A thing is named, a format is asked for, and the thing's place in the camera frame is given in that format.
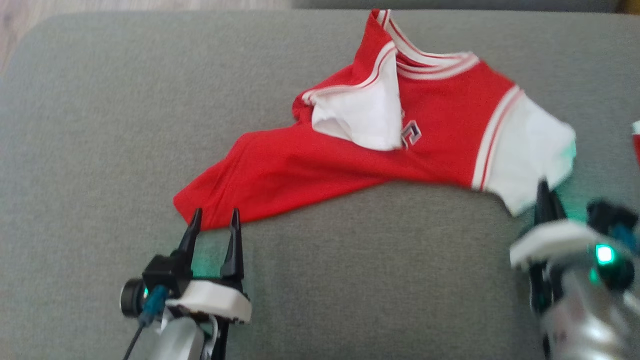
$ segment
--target blue cable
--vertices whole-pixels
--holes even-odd
[[[151,326],[151,324],[156,319],[156,316],[164,310],[164,303],[166,299],[169,297],[169,289],[164,285],[156,285],[156,287],[151,291],[151,295],[149,295],[149,299],[142,307],[142,312],[138,316],[138,330],[131,340],[129,344],[129,348],[127,352],[124,354],[122,360],[127,360],[131,355],[131,351],[133,350],[133,346],[136,344],[136,341],[140,337],[142,330],[146,327]]]
[[[617,224],[613,227],[611,234],[614,239],[625,244],[631,251],[638,253],[636,236],[631,229],[622,224]]]

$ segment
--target red object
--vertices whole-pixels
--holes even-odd
[[[636,159],[640,165],[640,121],[636,121],[634,128],[634,147],[636,148]]]
[[[397,82],[407,148],[374,151],[314,131],[314,92],[362,86],[371,76],[375,81],[380,59],[396,54],[395,46],[388,51],[391,31],[399,48]],[[416,54],[448,58],[452,65],[415,61]],[[388,12],[373,10],[353,64],[295,99],[293,126],[244,134],[225,159],[180,191],[174,204],[187,221],[203,208],[202,229],[208,230],[227,226],[233,208],[240,209],[244,221],[253,221],[391,180],[483,190],[500,123],[521,95],[512,81],[470,53],[418,51]]]

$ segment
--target red fabric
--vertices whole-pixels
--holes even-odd
[[[636,159],[640,165],[640,134],[634,134],[634,147],[636,148]]]
[[[359,84],[375,70],[390,41],[375,16],[354,63],[314,88]],[[514,84],[483,62],[448,79],[398,82],[403,125],[414,120],[422,133],[408,149],[373,151],[316,133],[313,109],[300,94],[292,107],[297,123],[240,137],[225,159],[175,196],[175,207],[187,221],[203,208],[208,230],[227,226],[234,207],[253,221],[396,179],[470,188],[486,125]]]

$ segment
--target green led light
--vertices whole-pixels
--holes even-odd
[[[592,283],[597,284],[598,281],[600,280],[600,277],[598,276],[598,271],[594,268],[591,269],[591,271],[589,272],[589,280],[591,280]]]
[[[613,249],[608,245],[596,245],[596,258],[600,265],[606,265],[613,262]]]

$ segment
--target black cable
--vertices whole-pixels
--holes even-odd
[[[143,329],[144,329],[144,327],[142,327],[142,326],[138,327],[138,330],[136,331],[136,334],[133,336],[133,339],[131,340],[131,343],[129,344],[129,348],[127,349],[127,352],[124,354],[124,357],[122,358],[122,360],[128,360],[129,356],[131,356],[131,351],[133,351],[133,346],[135,346],[136,341],[140,337],[140,334],[142,333]]]

